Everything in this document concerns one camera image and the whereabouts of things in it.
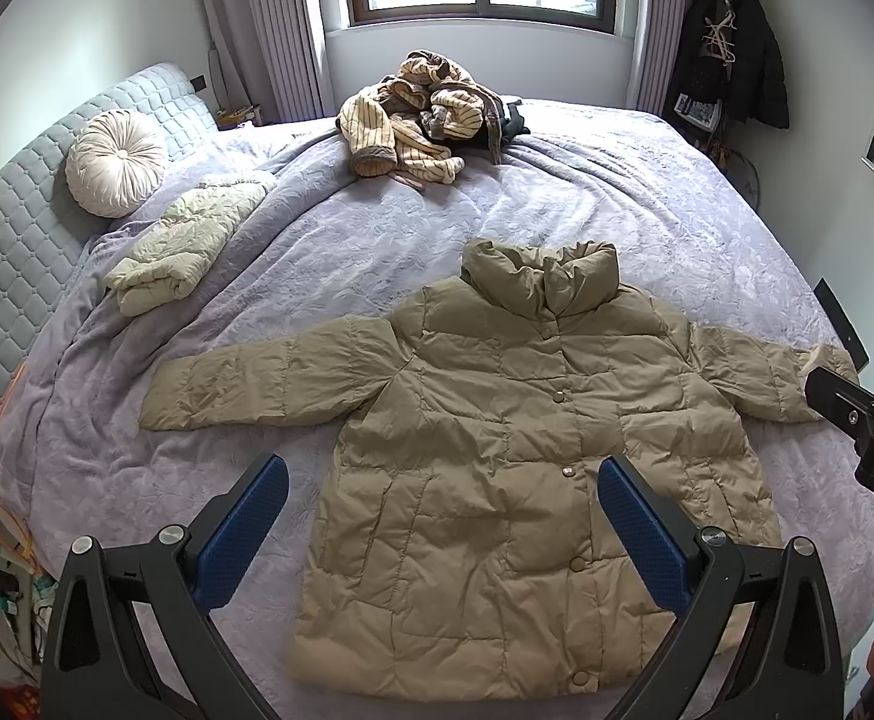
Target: white round cushion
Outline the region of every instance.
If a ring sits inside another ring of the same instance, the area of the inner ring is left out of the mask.
[[[155,119],[120,108],[90,119],[67,154],[67,186],[80,207],[98,217],[136,210],[160,186],[167,146]]]

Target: jacket collar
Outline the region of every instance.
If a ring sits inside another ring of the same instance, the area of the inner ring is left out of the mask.
[[[582,314],[616,295],[616,250],[593,241],[553,251],[477,238],[464,246],[460,277],[484,298],[527,319]]]

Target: hanging black jacket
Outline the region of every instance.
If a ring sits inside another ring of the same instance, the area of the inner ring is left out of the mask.
[[[735,13],[736,29],[731,40],[737,61],[733,64],[729,86],[722,94],[726,113],[732,119],[746,122],[757,119],[770,127],[791,126],[788,112],[788,90],[784,84],[784,60],[774,37],[761,0],[730,0]],[[680,121],[674,114],[678,95],[692,75],[695,60],[706,29],[705,18],[716,19],[717,4],[722,0],[693,0],[684,17],[674,75],[668,90],[666,119]]]

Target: quilted headboard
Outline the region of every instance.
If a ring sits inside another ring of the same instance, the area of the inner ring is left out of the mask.
[[[136,108],[157,119],[176,160],[216,129],[187,76],[154,65],[63,117],[0,170],[0,398],[37,332],[56,307],[80,252],[110,220],[70,196],[64,162],[74,135],[109,108]]]

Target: window frame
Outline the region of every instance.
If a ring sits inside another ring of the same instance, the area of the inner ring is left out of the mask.
[[[494,4],[490,0],[477,0],[465,4],[458,2],[458,4],[407,5],[375,10],[371,9],[370,0],[348,0],[348,4],[351,9],[351,24],[354,26],[440,18],[511,19],[522,22],[556,23],[556,25],[579,26],[611,34],[616,26],[616,0],[600,0],[598,13],[595,16],[533,5]]]

